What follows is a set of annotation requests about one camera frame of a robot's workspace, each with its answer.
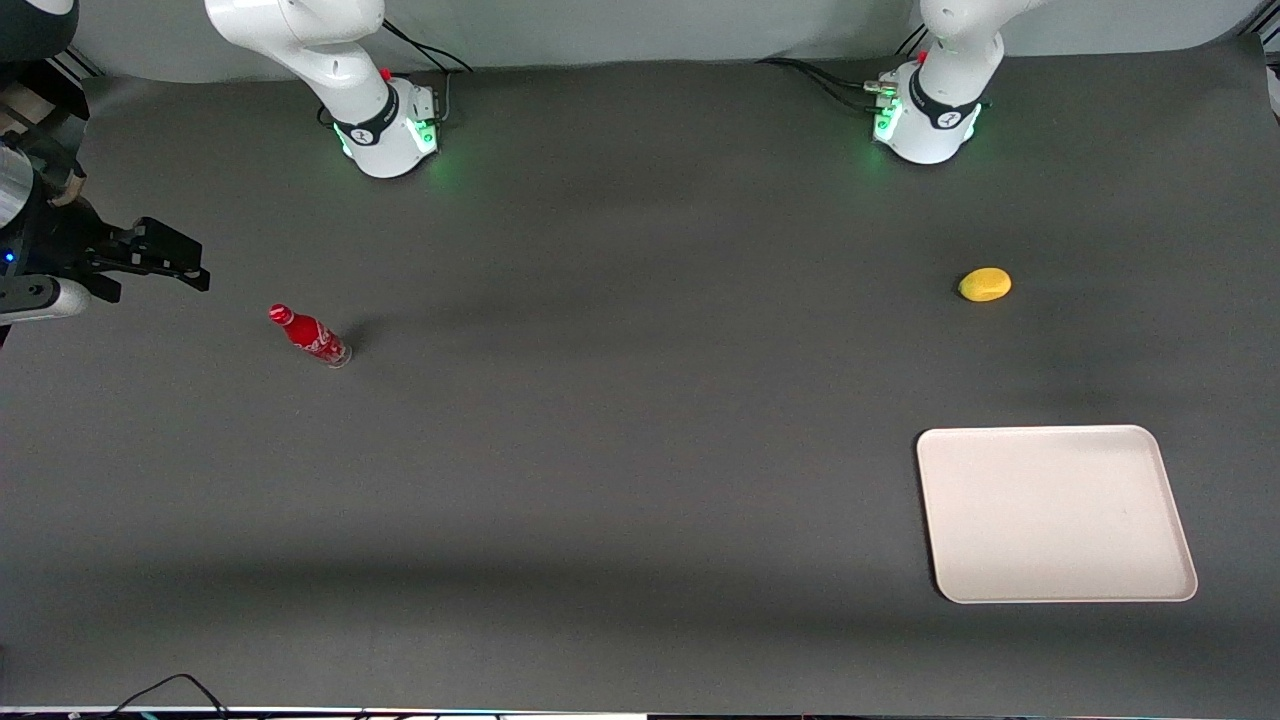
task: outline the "white wall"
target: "white wall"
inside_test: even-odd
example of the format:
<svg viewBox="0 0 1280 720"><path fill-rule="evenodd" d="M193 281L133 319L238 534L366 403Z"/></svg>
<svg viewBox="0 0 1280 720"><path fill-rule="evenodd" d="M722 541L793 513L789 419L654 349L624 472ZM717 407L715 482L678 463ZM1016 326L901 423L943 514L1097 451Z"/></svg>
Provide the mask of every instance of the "white wall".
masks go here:
<svg viewBox="0 0 1280 720"><path fill-rule="evenodd" d="M205 82L285 77L227 44L202 0L81 0L76 46L109 73ZM406 32L476 67L620 60L867 58L916 24L914 0L387 0ZM1014 55L1134 53L1220 37L1258 0L1059 0L1011 22ZM385 32L367 38L394 69L424 60Z"/></svg>

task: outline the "plastic tray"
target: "plastic tray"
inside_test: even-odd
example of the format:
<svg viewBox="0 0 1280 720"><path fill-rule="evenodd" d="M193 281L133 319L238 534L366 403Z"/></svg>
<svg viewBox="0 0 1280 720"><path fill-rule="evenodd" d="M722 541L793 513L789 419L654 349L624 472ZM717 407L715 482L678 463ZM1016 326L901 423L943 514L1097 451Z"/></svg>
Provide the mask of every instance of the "plastic tray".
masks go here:
<svg viewBox="0 0 1280 720"><path fill-rule="evenodd" d="M1149 432L928 430L915 446L938 589L977 602L1179 602L1196 569Z"/></svg>

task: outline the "gray table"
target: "gray table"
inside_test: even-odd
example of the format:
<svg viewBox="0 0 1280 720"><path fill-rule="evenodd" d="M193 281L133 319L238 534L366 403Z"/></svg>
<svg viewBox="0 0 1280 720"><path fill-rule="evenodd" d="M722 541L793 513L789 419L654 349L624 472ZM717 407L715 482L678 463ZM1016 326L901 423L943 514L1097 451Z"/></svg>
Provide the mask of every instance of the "gray table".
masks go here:
<svg viewBox="0 0 1280 720"><path fill-rule="evenodd" d="M4 348L5 703L1280 714L1256 44L1010 60L938 168L762 65L458 77L390 182L297 83L97 90L87 193L214 290ZM915 436L1044 423L1160 438L1194 600L934 591Z"/></svg>

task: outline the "coca-cola bottle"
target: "coca-cola bottle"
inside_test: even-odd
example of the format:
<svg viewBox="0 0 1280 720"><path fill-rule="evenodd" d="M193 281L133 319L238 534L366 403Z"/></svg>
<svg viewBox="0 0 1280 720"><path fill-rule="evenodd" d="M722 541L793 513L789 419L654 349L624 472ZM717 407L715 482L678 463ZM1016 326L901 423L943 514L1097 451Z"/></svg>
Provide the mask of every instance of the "coca-cola bottle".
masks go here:
<svg viewBox="0 0 1280 720"><path fill-rule="evenodd" d="M289 342L330 368L342 368L351 360L351 348L342 338L311 315L300 315L284 305L273 305L268 315L284 328Z"/></svg>

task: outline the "yellow fruit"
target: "yellow fruit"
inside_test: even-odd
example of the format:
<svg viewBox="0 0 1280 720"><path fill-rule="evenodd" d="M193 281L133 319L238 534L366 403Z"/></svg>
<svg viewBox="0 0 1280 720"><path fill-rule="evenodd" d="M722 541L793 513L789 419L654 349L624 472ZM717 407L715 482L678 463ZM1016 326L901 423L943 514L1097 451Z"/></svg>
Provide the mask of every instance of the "yellow fruit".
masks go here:
<svg viewBox="0 0 1280 720"><path fill-rule="evenodd" d="M1014 281L1000 268L979 268L960 281L960 295L974 302L1000 300L1012 290Z"/></svg>

